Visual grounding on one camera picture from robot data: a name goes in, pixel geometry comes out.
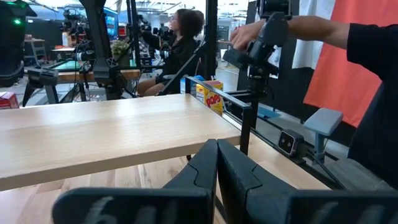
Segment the wooden floor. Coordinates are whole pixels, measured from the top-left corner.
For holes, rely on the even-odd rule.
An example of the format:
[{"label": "wooden floor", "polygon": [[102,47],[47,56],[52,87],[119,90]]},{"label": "wooden floor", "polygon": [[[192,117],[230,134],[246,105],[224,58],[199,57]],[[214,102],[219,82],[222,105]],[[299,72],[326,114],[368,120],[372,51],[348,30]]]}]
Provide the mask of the wooden floor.
[{"label": "wooden floor", "polygon": [[[185,157],[58,180],[0,192],[0,223],[52,223],[58,196],[77,187],[161,188],[187,164]],[[225,223],[216,211],[215,223]]]}]

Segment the black jacket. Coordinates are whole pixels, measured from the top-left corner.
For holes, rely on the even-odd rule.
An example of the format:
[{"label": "black jacket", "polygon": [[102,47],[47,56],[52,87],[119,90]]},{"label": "black jacket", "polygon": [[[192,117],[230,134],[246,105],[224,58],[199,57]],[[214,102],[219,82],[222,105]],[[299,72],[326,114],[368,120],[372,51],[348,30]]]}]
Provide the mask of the black jacket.
[{"label": "black jacket", "polygon": [[[144,31],[141,34],[144,41],[149,44],[149,46],[160,50],[159,37],[153,35],[149,31]],[[188,59],[193,55],[193,52],[198,47],[197,42],[193,38],[183,37],[175,45],[176,35],[171,36],[169,40],[169,46],[172,46],[172,53],[167,59],[164,60],[164,68],[161,75],[174,75],[181,67],[188,61]],[[187,75],[194,75],[197,67],[197,62],[193,63],[188,69]]]}]

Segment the gray floor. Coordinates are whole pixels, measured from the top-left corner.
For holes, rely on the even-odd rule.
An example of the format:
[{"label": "gray floor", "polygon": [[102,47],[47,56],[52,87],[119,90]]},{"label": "gray floor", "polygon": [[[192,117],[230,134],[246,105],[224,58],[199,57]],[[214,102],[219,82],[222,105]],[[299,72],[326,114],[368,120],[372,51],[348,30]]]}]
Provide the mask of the gray floor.
[{"label": "gray floor", "polygon": [[[145,80],[147,78],[150,78],[150,75],[144,74],[141,78],[141,80]],[[221,80],[224,83],[224,91],[235,91],[238,83],[238,69],[227,66],[227,63],[225,62],[220,62],[219,67],[216,71],[216,79]],[[22,104],[22,99],[24,97],[24,92],[25,92],[25,86],[27,83],[27,79],[21,80],[18,84],[10,87],[10,88],[0,88],[1,91],[12,91],[17,95],[18,102],[20,105]],[[57,85],[57,92],[59,95],[65,95],[71,88],[72,84],[61,84]],[[90,83],[90,89],[98,89],[96,86],[96,83]],[[33,106],[36,105],[38,102],[43,102],[43,98],[45,98],[45,91],[44,90],[37,90],[34,93],[34,96],[28,101],[28,106]],[[315,135],[314,132],[309,131],[303,127],[303,125],[300,124],[300,120],[297,118],[294,118],[288,114],[285,114],[283,112],[278,112],[280,114],[279,117],[277,118],[272,118],[269,119],[269,121],[273,122],[274,124],[285,128],[285,129],[292,129],[300,134],[302,134],[305,138],[306,141],[309,143],[314,143],[315,140]],[[270,140],[273,143],[276,143],[278,138],[279,138],[279,130],[267,122],[258,119],[257,121],[257,130],[264,135],[268,140]],[[337,158],[346,158],[347,153],[348,153],[348,148],[346,146],[343,146],[341,144],[338,144],[337,142],[334,141],[327,141],[326,144],[326,151],[329,152],[330,154],[336,156]]]}]

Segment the red box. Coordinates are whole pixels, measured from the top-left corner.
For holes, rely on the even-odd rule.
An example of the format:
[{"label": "red box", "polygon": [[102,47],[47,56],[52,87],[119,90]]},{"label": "red box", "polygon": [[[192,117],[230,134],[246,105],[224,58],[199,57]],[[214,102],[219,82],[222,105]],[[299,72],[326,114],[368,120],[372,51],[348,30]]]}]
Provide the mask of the red box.
[{"label": "red box", "polygon": [[17,96],[11,92],[0,92],[0,110],[19,108]]}]

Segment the woman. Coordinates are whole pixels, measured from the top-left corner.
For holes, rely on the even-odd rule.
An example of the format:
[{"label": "woman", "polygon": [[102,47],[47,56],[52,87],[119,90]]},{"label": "woman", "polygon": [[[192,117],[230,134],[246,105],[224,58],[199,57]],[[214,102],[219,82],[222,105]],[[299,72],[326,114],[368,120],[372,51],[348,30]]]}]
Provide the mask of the woman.
[{"label": "woman", "polygon": [[[203,28],[203,19],[194,10],[179,9],[170,21],[170,29],[174,31],[174,35],[168,41],[171,48],[171,54],[164,60],[164,68],[162,74],[156,78],[151,78],[138,83],[137,92],[141,96],[155,96],[170,81],[165,79],[165,75],[175,75],[187,60],[193,55],[198,47],[194,37],[197,36]],[[151,47],[160,50],[159,38],[150,32],[141,34],[145,42]],[[194,75],[197,63],[193,63],[188,69],[187,75]],[[171,86],[171,93],[180,92],[180,82]]]}]

